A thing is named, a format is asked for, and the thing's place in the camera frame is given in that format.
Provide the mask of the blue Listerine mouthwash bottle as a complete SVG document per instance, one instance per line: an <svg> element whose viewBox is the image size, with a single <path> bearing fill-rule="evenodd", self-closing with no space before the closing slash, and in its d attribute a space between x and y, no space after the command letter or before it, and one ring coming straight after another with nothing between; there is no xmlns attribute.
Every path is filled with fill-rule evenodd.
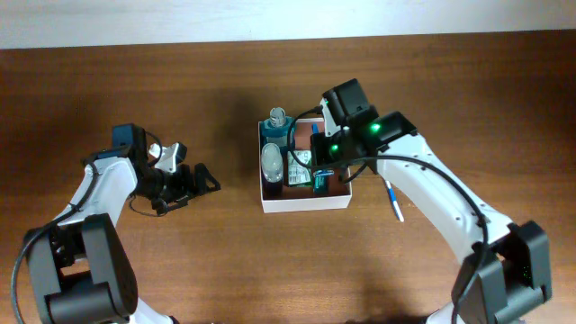
<svg viewBox="0 0 576 324"><path fill-rule="evenodd" d="M282 107L272 108L269 117L259 123L262 145L274 143L285 154L288 151L287 136L292 121L293 117L288 116Z"/></svg>

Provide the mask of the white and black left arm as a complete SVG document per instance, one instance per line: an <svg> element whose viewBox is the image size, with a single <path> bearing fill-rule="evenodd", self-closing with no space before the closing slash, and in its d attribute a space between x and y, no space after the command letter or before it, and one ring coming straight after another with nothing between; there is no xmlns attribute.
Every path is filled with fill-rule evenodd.
<svg viewBox="0 0 576 324"><path fill-rule="evenodd" d="M185 164L183 143L165 147L156 139L149 145L151 135L134 123L113 127L111 147L84 159L84 178L65 209L26 232L10 282L17 322L23 322L17 292L21 266L29 270L43 323L176 322L140 298L116 225L136 197L150 201L149 217L160 218L221 185L205 164Z"/></svg>

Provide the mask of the blue and white toothbrush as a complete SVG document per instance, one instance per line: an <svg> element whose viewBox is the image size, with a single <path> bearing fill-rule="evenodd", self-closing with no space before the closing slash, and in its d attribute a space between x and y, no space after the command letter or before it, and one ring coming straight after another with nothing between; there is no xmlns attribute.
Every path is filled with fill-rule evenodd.
<svg viewBox="0 0 576 324"><path fill-rule="evenodd" d="M393 188L392 188L392 184L391 184L388 180L385 180L385 181L384 181L384 184L386 185L387 193L388 193L388 195L389 195L389 199L390 199L390 202L391 202L391 207L392 207L392 210L393 210L396 218L397 218L400 222L404 222L405 219L404 219L403 214L402 214L402 212L401 212L401 208L400 208L400 205L399 205L398 200L397 200L397 198L396 198L395 192L394 192L394 190L393 190Z"/></svg>

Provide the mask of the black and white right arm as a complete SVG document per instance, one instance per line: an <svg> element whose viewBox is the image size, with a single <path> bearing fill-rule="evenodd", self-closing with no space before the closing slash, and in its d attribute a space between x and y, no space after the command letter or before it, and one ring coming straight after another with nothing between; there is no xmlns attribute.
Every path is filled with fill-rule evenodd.
<svg viewBox="0 0 576 324"><path fill-rule="evenodd" d="M489 206L402 113L380 115L356 79L326 91L316 110L325 130L310 139L313 167L370 168L408 196L452 249L460 270L450 300L426 323L518 323L551 300L544 230Z"/></svg>

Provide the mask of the green Colgate toothpaste tube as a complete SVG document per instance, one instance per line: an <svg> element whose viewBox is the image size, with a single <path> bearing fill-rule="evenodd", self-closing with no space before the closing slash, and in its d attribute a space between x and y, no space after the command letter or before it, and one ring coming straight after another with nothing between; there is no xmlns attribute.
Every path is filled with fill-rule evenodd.
<svg viewBox="0 0 576 324"><path fill-rule="evenodd" d="M317 195L327 194L329 192L330 174L317 173L314 175L313 192Z"/></svg>

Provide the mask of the clear pump soap bottle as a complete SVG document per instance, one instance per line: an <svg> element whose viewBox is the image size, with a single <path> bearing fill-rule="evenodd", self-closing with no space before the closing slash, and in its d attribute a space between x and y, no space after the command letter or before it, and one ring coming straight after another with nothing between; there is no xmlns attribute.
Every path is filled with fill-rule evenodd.
<svg viewBox="0 0 576 324"><path fill-rule="evenodd" d="M268 196L280 196L284 186L284 161L275 143L266 143L261 151L263 190Z"/></svg>

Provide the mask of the blue disposable razor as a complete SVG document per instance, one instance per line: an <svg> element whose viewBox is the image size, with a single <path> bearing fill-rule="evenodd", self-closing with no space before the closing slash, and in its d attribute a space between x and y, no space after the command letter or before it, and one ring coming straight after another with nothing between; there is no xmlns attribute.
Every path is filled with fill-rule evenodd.
<svg viewBox="0 0 576 324"><path fill-rule="evenodd" d="M320 133L317 123L313 123L311 125L311 130L312 130L313 135ZM312 172L312 175L314 177L329 177L329 176L332 176L333 174L334 174L334 171L332 169L317 169L317 170Z"/></svg>

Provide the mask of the green and white soap packet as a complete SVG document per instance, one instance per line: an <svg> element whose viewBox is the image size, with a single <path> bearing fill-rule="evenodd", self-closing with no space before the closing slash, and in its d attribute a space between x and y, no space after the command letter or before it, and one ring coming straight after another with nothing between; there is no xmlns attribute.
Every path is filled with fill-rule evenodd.
<svg viewBox="0 0 576 324"><path fill-rule="evenodd" d="M311 187L311 165L312 154L309 150L295 150L294 155L287 153L288 162L288 186L289 187Z"/></svg>

